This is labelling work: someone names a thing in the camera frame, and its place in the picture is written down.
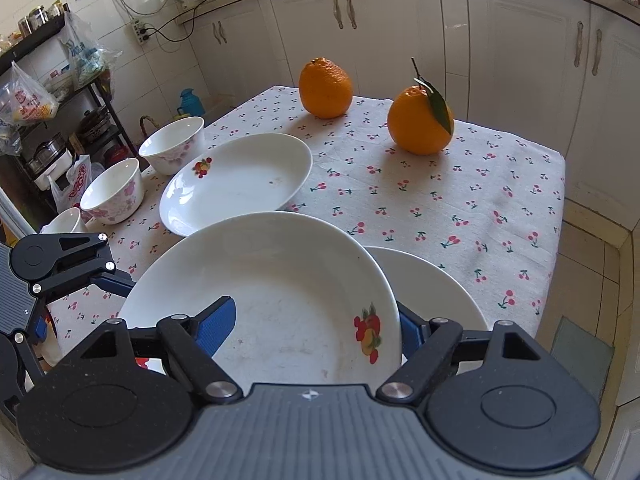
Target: cabinet door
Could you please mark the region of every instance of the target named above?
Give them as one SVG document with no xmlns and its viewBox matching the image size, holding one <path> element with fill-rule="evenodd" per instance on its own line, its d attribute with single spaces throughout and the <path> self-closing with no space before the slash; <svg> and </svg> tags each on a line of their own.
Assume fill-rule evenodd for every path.
<svg viewBox="0 0 640 480">
<path fill-rule="evenodd" d="M 351 77 L 358 95 L 353 29 L 345 0 L 271 0 L 294 83 L 316 57 L 325 57 Z"/>
<path fill-rule="evenodd" d="M 640 219 L 640 27 L 592 6 L 590 44 L 566 195 L 633 229 Z"/>
<path fill-rule="evenodd" d="M 618 409 L 607 447 L 595 471 L 598 480 L 635 480 L 640 470 L 640 399 Z"/>
<path fill-rule="evenodd" d="M 469 122 L 566 155 L 584 81 L 590 5 L 582 0 L 468 4 Z"/>
<path fill-rule="evenodd" d="M 222 40 L 218 42 L 216 13 L 210 12 L 196 20 L 191 46 L 202 70 L 202 76 L 212 96 L 217 94 L 234 95 L 233 76 L 227 60 L 228 48 L 224 48 Z"/>
<path fill-rule="evenodd" d="M 215 15 L 239 105 L 278 83 L 275 55 L 258 0 L 242 0 Z"/>
<path fill-rule="evenodd" d="M 348 0 L 345 28 L 354 30 L 359 95 L 393 99 L 420 74 L 445 93 L 440 0 Z"/>
</svg>

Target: blue thermos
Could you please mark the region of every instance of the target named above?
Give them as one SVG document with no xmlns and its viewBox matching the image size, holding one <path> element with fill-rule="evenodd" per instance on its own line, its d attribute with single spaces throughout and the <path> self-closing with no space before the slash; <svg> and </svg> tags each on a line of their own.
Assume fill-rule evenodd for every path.
<svg viewBox="0 0 640 480">
<path fill-rule="evenodd" d="M 185 88 L 180 92 L 182 102 L 178 107 L 179 114 L 190 114 L 192 116 L 202 117 L 204 115 L 204 107 L 200 98 L 197 95 L 193 95 L 193 88 Z"/>
</svg>

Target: jar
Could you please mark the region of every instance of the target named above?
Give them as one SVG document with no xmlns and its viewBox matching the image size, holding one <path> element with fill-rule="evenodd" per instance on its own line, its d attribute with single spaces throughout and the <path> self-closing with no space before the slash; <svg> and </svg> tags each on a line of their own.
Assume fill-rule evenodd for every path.
<svg viewBox="0 0 640 480">
<path fill-rule="evenodd" d="M 49 17 L 44 10 L 44 6 L 36 7 L 29 13 L 29 23 L 31 23 L 31 30 L 36 30 L 48 21 Z"/>
</svg>

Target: white plate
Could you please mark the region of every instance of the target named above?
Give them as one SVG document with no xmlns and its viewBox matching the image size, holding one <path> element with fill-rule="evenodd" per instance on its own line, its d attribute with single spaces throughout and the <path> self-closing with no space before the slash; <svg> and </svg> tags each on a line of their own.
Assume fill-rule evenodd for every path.
<svg viewBox="0 0 640 480">
<path fill-rule="evenodd" d="M 236 302 L 236 326 L 214 359 L 245 393 L 254 382 L 375 391 L 400 365 L 398 308 L 378 265 L 337 227 L 296 213 L 234 217 L 181 240 L 142 275 L 120 316 L 129 327 L 154 326 L 225 294 Z M 354 324 L 372 304 L 373 364 L 373 345 L 363 348 Z"/>
<path fill-rule="evenodd" d="M 395 249 L 365 249 L 382 268 L 396 300 L 425 321 L 447 317 L 467 330 L 489 330 L 476 302 L 444 270 Z"/>
<path fill-rule="evenodd" d="M 169 182 L 162 223 L 189 236 L 226 218 L 287 205 L 309 176 L 311 150 L 297 137 L 257 134 L 207 150 Z"/>
</svg>

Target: orange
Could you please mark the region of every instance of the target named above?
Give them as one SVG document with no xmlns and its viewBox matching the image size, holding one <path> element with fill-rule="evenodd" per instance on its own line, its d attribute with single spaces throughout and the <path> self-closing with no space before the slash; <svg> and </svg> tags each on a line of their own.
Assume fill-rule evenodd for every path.
<svg viewBox="0 0 640 480">
<path fill-rule="evenodd" d="M 453 131 L 453 114 L 448 105 L 447 112 Z M 434 117 L 427 91 L 422 86 L 411 86 L 395 98 L 386 126 L 391 138 L 414 155 L 437 153 L 447 147 L 452 137 Z"/>
<path fill-rule="evenodd" d="M 298 88 L 305 110 L 321 119 L 343 115 L 353 99 L 349 75 L 324 57 L 317 57 L 305 65 L 300 72 Z"/>
</svg>

